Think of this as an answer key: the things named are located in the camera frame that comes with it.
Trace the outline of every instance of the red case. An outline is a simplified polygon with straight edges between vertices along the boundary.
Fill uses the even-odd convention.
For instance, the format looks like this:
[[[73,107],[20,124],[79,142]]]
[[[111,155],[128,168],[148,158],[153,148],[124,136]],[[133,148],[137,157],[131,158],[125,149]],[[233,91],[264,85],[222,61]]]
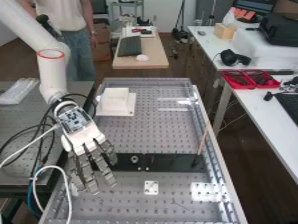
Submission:
[[[256,88],[256,83],[254,81],[249,78],[249,76],[242,72],[242,71],[237,71],[237,70],[232,70],[232,71],[222,71],[221,75],[224,77],[224,79],[226,80],[226,82],[230,84],[233,89],[254,89]],[[248,85],[240,84],[234,79],[232,75],[238,75],[241,77],[245,78],[245,80],[248,81]]]
[[[262,71],[262,70],[248,70],[244,71],[244,73],[249,76],[249,78],[252,79],[252,81],[256,83],[254,79],[252,78],[252,75],[256,73],[261,73],[260,75],[264,76],[264,78],[268,80],[266,84],[261,85],[258,83],[256,83],[256,87],[260,89],[277,89],[281,86],[281,83],[272,77],[272,75]]]

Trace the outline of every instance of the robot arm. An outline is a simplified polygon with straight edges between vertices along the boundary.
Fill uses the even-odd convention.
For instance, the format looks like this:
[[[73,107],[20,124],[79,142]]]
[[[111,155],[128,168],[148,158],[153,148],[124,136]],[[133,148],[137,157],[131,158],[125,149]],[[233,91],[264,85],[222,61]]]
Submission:
[[[107,154],[112,165],[117,163],[117,156],[84,109],[64,97],[68,94],[65,70],[71,50],[53,38],[16,0],[0,0],[0,21],[38,52],[40,92],[45,102],[55,108],[55,118],[63,128],[61,141],[75,166],[71,170],[72,181],[79,190],[88,189],[95,194],[99,186],[89,159],[96,162],[109,185],[115,186],[116,179],[101,152]]]

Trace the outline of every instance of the white box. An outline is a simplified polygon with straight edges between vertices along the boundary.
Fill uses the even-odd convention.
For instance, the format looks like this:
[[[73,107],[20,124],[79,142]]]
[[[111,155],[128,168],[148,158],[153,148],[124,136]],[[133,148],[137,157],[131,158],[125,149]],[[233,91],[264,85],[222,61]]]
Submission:
[[[128,88],[105,88],[99,101],[97,116],[135,116],[136,93]]]

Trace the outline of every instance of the keyboard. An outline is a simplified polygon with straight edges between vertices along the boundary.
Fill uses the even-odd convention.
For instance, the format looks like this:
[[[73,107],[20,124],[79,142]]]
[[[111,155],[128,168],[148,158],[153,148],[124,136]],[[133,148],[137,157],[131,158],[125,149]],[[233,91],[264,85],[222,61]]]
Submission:
[[[298,94],[278,93],[276,97],[298,126]]]
[[[119,57],[136,56],[141,53],[141,37],[135,36],[123,38],[119,47]]]

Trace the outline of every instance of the white shirt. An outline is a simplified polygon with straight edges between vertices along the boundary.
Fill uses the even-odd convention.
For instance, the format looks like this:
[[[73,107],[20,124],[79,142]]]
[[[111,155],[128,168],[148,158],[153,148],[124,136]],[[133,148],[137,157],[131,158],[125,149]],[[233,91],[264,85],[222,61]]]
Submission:
[[[38,14],[45,14],[61,31],[79,31],[87,26],[80,0],[36,0]]]

